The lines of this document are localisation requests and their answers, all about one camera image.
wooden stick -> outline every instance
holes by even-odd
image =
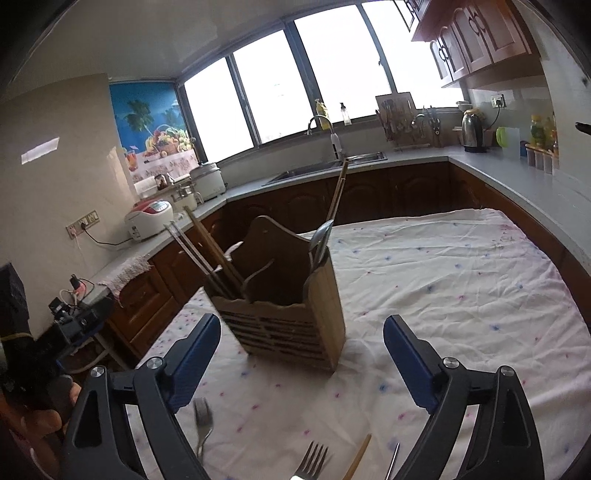
[[[336,211],[339,208],[340,196],[343,194],[345,188],[345,177],[347,175],[347,169],[349,168],[349,160],[345,158],[343,167],[340,169],[339,179],[336,182],[335,193],[333,194],[332,201],[330,202],[329,214],[326,216],[326,221],[334,220]]]
[[[355,455],[355,458],[353,459],[353,462],[351,463],[349,470],[347,470],[347,473],[343,477],[343,480],[351,480],[353,478],[353,475],[355,474],[355,471],[357,470],[357,467],[359,466],[359,463],[361,462],[361,459],[363,458],[363,454],[367,450],[370,440],[371,440],[371,433],[368,433],[367,437],[365,437],[365,440],[361,444],[361,447],[359,447],[359,451],[357,452],[357,455]]]
[[[203,241],[203,246],[209,249],[215,261],[222,266],[222,268],[226,272],[226,276],[228,277],[228,279],[232,282],[234,287],[236,287],[237,291],[240,292],[242,284],[244,283],[244,278],[238,273],[238,270],[234,268],[234,265],[232,265],[232,263],[228,261],[226,255],[224,255],[223,250],[212,238],[212,236],[203,226],[201,221],[197,220],[197,218],[194,216],[193,212],[189,209],[189,207],[185,206],[184,210],[185,212],[187,212],[189,218],[193,222],[193,225],[197,229],[197,233]]]

fork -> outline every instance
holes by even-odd
[[[319,444],[316,443],[314,450],[312,450],[312,446],[314,446],[314,442],[310,443],[304,459],[291,477],[291,480],[318,480],[322,465],[324,465],[324,460],[326,459],[326,452],[329,451],[329,448],[320,445],[320,450],[318,450]]]

gray countertop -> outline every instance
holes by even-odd
[[[392,166],[449,161],[472,173],[479,179],[510,198],[546,227],[591,274],[591,202],[570,189],[555,177],[528,166],[525,159],[507,160],[500,151],[486,154],[469,154],[462,147],[425,148],[404,152],[384,152],[386,159],[371,163],[352,164],[349,172],[377,170]],[[252,181],[229,189],[225,194],[207,201],[195,211],[199,219],[219,210],[228,202],[263,192],[270,192],[290,185],[338,176],[340,169],[302,175],[300,177],[267,184],[271,178]],[[183,230],[190,228],[186,215],[178,221]],[[113,260],[91,278],[98,282],[125,260],[132,257],[152,257],[173,239],[164,231],[144,242],[123,249]]]

ceiling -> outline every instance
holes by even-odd
[[[335,0],[78,0],[2,100],[72,77],[172,79],[281,17]]]

electric kettle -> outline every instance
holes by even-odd
[[[478,110],[466,110],[462,119],[462,137],[464,150],[470,153],[484,153],[484,134],[482,120],[478,116]]]

